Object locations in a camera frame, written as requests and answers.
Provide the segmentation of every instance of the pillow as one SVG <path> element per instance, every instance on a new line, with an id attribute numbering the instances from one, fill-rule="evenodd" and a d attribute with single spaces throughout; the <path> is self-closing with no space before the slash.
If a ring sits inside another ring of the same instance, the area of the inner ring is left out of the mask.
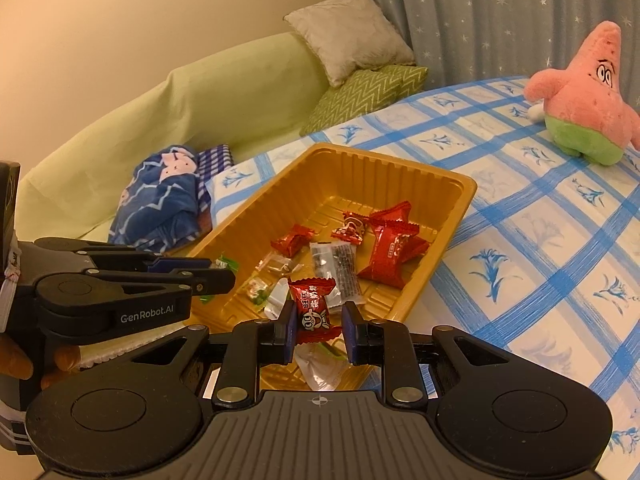
<path id="1" fill-rule="evenodd" d="M 284 17 L 319 57 L 331 86 L 357 68 L 413 64 L 414 53 L 373 0 L 327 0 Z"/>
<path id="2" fill-rule="evenodd" d="M 300 135 L 306 135 L 380 110 L 398 100 L 402 76 L 356 70 L 340 88 L 329 88 L 311 112 Z"/>
<path id="3" fill-rule="evenodd" d="M 394 74 L 402 78 L 402 85 L 398 92 L 398 101 L 417 94 L 424 89 L 428 68 L 425 66 L 387 65 L 380 69 L 380 73 Z"/>

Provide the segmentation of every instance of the curtain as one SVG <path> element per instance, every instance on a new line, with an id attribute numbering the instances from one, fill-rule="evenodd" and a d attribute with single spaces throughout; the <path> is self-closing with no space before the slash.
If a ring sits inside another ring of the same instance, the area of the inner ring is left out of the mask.
<path id="1" fill-rule="evenodd" d="M 623 98 L 640 110 L 640 0 L 375 0 L 430 68 L 427 88 L 565 68 L 599 22 L 622 28 Z"/>

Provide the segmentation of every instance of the plush toy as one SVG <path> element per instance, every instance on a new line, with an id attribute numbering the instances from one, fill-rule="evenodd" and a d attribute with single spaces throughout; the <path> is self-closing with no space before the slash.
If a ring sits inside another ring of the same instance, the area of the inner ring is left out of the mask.
<path id="1" fill-rule="evenodd" d="M 620 96 L 620 27 L 602 22 L 584 40 L 566 70 L 535 73 L 524 96 L 544 99 L 546 129 L 569 155 L 615 164 L 624 149 L 640 150 L 640 117 Z"/>

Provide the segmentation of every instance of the plush toy eyebrow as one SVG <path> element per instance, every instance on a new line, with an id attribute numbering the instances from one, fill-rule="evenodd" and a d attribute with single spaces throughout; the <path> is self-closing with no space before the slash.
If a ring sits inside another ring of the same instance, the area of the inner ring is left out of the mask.
<path id="1" fill-rule="evenodd" d="M 608 59 L 599 59 L 598 63 L 604 63 L 605 61 L 611 65 L 611 69 L 613 70 L 613 73 L 616 73 L 616 68 L 613 66 L 613 63 L 610 62 Z"/>

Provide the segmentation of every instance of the red wrapped candy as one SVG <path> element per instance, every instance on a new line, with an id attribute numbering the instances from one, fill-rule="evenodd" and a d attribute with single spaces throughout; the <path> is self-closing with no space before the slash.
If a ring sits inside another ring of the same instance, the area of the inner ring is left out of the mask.
<path id="1" fill-rule="evenodd" d="M 407 200 L 401 202 L 389 209 L 383 209 L 376 211 L 370 215 L 370 218 L 378 218 L 381 220 L 401 220 L 403 222 L 409 221 L 409 212 L 411 211 L 411 203 Z M 411 258 L 424 254 L 429 248 L 430 243 L 424 238 L 415 236 L 409 240 L 404 251 L 400 256 L 400 263 L 404 264 Z"/>
<path id="2" fill-rule="evenodd" d="M 412 237 L 420 232 L 418 224 L 399 220 L 369 219 L 376 235 L 376 242 L 369 259 L 369 267 L 362 269 L 358 276 L 374 282 L 404 287 L 401 276 L 401 255 Z"/>
<path id="3" fill-rule="evenodd" d="M 324 298 L 334 287 L 333 278 L 289 281 L 291 296 L 298 307 L 298 344 L 329 341 L 340 335 L 342 327 L 331 326 Z"/>
<path id="4" fill-rule="evenodd" d="M 304 245 L 311 241 L 315 234 L 313 229 L 295 224 L 286 235 L 271 242 L 271 247 L 287 258 L 293 258 Z"/>
<path id="5" fill-rule="evenodd" d="M 342 227 L 338 227 L 331 231 L 333 238 L 339 238 L 345 242 L 349 242 L 353 245 L 360 245 L 362 238 L 364 237 L 364 231 L 367 227 L 366 222 L 361 215 L 354 213 L 344 212 L 344 223 Z"/>

